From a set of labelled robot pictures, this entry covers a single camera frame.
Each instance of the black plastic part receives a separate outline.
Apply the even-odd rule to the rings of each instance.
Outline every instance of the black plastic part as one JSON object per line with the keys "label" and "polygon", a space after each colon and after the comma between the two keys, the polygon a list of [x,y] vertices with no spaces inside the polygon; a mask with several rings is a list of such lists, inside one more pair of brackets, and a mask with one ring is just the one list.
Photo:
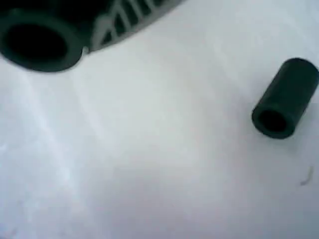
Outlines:
{"label": "black plastic part", "polygon": [[271,138],[291,136],[319,83],[319,71],[311,62],[293,58],[276,74],[252,113],[255,127]]}
{"label": "black plastic part", "polygon": [[63,71],[83,52],[129,37],[181,1],[5,0],[0,4],[0,53],[27,69]]}

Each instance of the black cylinder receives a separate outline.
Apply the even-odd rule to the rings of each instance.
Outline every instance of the black cylinder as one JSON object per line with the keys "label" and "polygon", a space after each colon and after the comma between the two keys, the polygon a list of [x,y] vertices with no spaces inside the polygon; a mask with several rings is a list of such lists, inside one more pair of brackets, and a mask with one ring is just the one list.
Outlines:
{"label": "black cylinder", "polygon": [[24,68],[57,72],[117,43],[182,0],[4,0],[0,52]]}
{"label": "black cylinder", "polygon": [[252,113],[255,127],[277,139],[291,136],[318,86],[319,71],[311,62],[286,61]]}

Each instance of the hollow cylinder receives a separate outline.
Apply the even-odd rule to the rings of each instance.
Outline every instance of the hollow cylinder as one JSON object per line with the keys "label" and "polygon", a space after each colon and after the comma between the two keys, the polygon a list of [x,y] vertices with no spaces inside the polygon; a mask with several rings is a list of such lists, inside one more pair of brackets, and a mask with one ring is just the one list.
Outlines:
{"label": "hollow cylinder", "polygon": [[271,138],[291,136],[318,82],[319,71],[311,62],[301,58],[287,60],[253,110],[256,129]]}
{"label": "hollow cylinder", "polygon": [[183,0],[6,0],[0,52],[24,68],[58,72],[138,32]]}

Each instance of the white surface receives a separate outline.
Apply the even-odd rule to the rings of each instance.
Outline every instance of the white surface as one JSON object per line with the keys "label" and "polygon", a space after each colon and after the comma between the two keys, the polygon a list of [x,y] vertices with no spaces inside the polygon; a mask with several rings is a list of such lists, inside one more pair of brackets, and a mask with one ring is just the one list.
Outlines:
{"label": "white surface", "polygon": [[2,236],[318,238],[318,94],[287,140],[250,120],[283,61],[319,65],[318,10],[189,0],[63,74],[2,60]]}

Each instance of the tube opening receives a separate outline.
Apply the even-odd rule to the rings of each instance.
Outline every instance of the tube opening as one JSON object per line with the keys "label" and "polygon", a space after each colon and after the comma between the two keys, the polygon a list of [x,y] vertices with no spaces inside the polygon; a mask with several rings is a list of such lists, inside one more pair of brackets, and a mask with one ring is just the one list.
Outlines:
{"label": "tube opening", "polygon": [[3,38],[4,47],[25,61],[34,63],[63,59],[67,44],[54,30],[36,24],[19,24],[11,27]]}
{"label": "tube opening", "polygon": [[271,132],[284,132],[287,129],[285,118],[278,112],[268,110],[260,113],[258,121],[262,126]]}

